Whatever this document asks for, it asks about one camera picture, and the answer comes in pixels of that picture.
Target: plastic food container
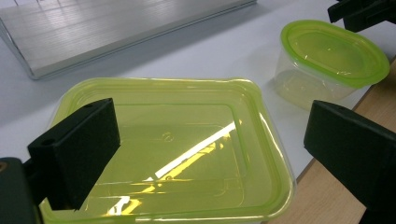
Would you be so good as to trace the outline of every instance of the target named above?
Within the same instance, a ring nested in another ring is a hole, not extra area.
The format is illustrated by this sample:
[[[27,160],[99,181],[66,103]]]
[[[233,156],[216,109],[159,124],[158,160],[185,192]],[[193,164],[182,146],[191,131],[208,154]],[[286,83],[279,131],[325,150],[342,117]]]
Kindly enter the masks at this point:
[[[294,178],[252,82],[89,79],[52,124],[108,97],[121,146],[80,210],[40,204],[46,223],[240,223],[289,206]]]
[[[313,100],[335,103],[389,73],[389,61],[375,44],[324,21],[289,23],[281,43],[276,91],[307,110]]]

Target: green lid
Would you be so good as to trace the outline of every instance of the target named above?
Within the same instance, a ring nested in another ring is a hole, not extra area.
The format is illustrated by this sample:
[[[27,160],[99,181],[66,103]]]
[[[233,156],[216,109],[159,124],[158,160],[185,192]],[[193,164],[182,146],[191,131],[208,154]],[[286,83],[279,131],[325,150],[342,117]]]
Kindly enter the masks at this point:
[[[294,180],[262,103],[245,79],[94,78],[63,97],[53,124],[113,98],[121,146],[79,211],[46,223],[230,223],[268,220]]]
[[[353,88],[375,84],[389,73],[389,61],[375,44],[324,21],[291,22],[281,41],[295,63]]]

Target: white table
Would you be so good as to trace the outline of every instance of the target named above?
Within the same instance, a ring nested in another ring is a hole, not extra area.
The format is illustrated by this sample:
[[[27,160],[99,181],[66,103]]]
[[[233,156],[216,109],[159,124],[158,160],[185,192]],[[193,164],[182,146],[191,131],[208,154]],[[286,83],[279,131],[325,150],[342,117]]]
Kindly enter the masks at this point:
[[[29,158],[27,145],[47,129],[59,99],[87,78],[244,77],[262,88],[263,100],[297,176],[311,160],[303,146],[309,113],[287,103],[273,90],[271,80],[281,51],[279,34],[291,21],[328,21],[327,8],[335,3],[332,0],[259,0],[252,7],[162,35],[60,76],[38,81],[27,76],[0,40],[0,158],[17,157],[26,161]],[[0,1],[0,7],[13,4],[13,0]],[[383,22],[361,34],[376,43],[389,58],[396,53],[395,24]],[[339,104],[351,108],[365,91],[356,91]]]

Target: small plastic container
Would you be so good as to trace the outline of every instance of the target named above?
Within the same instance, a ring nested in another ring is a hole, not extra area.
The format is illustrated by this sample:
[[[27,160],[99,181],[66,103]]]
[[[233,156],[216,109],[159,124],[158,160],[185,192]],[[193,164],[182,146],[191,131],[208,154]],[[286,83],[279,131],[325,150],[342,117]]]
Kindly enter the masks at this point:
[[[89,79],[52,124],[109,97],[121,146],[80,210],[40,204],[46,223],[241,223],[288,208],[294,178],[251,81]]]
[[[324,21],[289,23],[281,43],[276,92],[307,110],[313,100],[335,103],[389,73],[389,61],[375,44]]]

